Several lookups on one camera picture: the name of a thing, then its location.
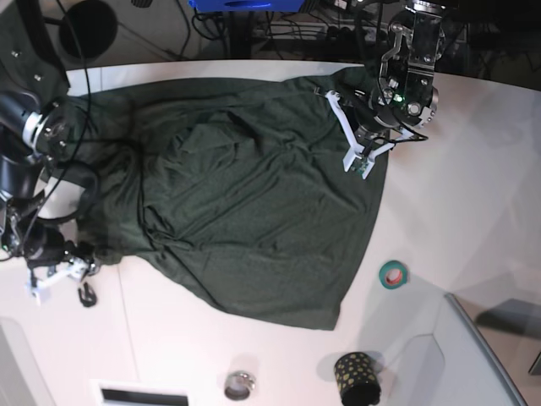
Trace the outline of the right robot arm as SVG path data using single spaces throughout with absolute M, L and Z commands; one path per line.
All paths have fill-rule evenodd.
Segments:
M 96 198 L 100 180 L 83 162 L 66 157 L 70 125 L 66 70 L 47 32 L 37 1 L 1 3 L 1 248 L 24 258 L 30 269 L 62 263 L 96 270 L 90 244 L 67 241 L 60 225 L 82 217 Z M 85 191 L 68 215 L 43 218 L 50 195 L 42 178 L 58 182 L 83 177 Z

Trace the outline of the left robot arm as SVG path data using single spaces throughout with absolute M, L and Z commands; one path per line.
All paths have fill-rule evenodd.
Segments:
M 403 1 L 403 10 L 382 26 L 387 1 L 358 1 L 354 9 L 359 54 L 369 64 L 372 91 L 357 108 L 360 139 L 380 140 L 392 145 L 423 142 L 421 133 L 432 121 L 439 103 L 434 87 L 436 62 L 443 54 L 444 1 Z M 363 32 L 364 11 L 378 7 L 374 56 L 368 58 Z

